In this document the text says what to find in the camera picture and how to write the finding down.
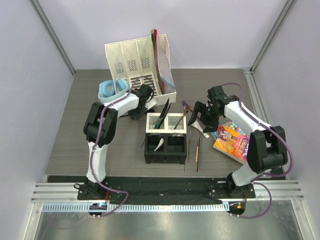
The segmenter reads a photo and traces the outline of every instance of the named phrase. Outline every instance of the white basket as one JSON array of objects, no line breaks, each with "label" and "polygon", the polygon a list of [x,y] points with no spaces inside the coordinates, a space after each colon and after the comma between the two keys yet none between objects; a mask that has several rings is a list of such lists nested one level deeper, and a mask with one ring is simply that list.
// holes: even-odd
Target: white basket
[{"label": "white basket", "polygon": [[[167,36],[165,34],[158,35],[158,40],[170,66]],[[151,37],[106,44],[105,55],[114,82],[117,79],[125,78],[131,87],[138,77],[144,77],[134,86],[149,85],[154,91],[154,98],[157,101],[156,106],[166,104],[168,98],[170,103],[176,102],[176,92],[162,94],[160,91]]]},{"label": "white basket", "polygon": [[186,134],[187,133],[187,121],[184,117],[177,126],[174,127],[183,116],[183,113],[168,113],[164,119],[164,122],[160,126],[160,129],[154,129],[158,121],[160,113],[148,113],[146,115],[145,132],[147,134]]}]

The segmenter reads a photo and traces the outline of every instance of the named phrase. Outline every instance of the gray wood surface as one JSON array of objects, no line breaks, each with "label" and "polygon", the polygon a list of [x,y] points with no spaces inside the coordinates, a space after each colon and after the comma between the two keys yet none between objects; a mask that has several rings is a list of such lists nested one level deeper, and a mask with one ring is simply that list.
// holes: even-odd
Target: gray wood surface
[{"label": "gray wood surface", "polygon": [[[213,86],[236,82],[243,86],[244,104],[253,111],[249,88],[242,69],[173,69],[176,85],[176,103],[169,113],[182,113],[182,100],[193,106],[196,101],[207,101],[207,90]],[[56,135],[51,156],[46,168],[48,175],[85,175],[88,171],[89,149],[83,127],[91,105],[98,102],[99,83],[110,80],[109,70],[77,70]],[[228,95],[240,95],[237,86],[223,87]],[[161,112],[163,106],[155,108]],[[220,123],[228,119],[221,118]],[[186,173],[184,165],[169,163],[146,164],[144,149],[140,146],[146,132],[146,116],[139,120],[128,117],[117,121],[116,134],[111,142],[106,158],[108,176],[148,176],[148,177],[226,177],[241,167],[234,159],[213,148],[214,139],[202,137],[201,169],[197,172],[195,162],[198,130],[191,130],[189,163],[187,158]]]}]

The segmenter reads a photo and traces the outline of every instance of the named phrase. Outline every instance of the book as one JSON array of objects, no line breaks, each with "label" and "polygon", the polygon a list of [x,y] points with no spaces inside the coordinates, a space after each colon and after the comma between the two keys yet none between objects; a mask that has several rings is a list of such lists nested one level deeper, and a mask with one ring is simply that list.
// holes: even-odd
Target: book
[{"label": "book", "polygon": [[245,132],[242,131],[242,129],[234,121],[229,121],[225,124],[218,126],[218,130],[211,133],[215,140],[217,140],[217,138],[221,132],[222,127],[227,127],[229,129],[232,129],[233,131],[236,131],[237,133],[239,133],[241,135],[246,136]]},{"label": "book", "polygon": [[227,126],[221,126],[220,134],[213,148],[237,160],[241,164],[247,162],[249,138]]}]

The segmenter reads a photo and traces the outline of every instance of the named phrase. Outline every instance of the white wall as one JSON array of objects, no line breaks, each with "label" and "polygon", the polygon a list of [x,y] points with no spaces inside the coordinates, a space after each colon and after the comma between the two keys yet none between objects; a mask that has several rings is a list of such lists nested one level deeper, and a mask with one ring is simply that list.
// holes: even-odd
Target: white wall
[{"label": "white wall", "polygon": [[75,69],[104,44],[167,34],[172,68],[251,67],[286,0],[39,0]]},{"label": "white wall", "polygon": [[319,9],[319,0],[296,1],[255,73],[271,122],[286,130],[295,159],[290,176],[299,181],[316,229],[320,226]]},{"label": "white wall", "polygon": [[1,1],[0,35],[0,238],[20,240],[72,75],[29,1]]}]

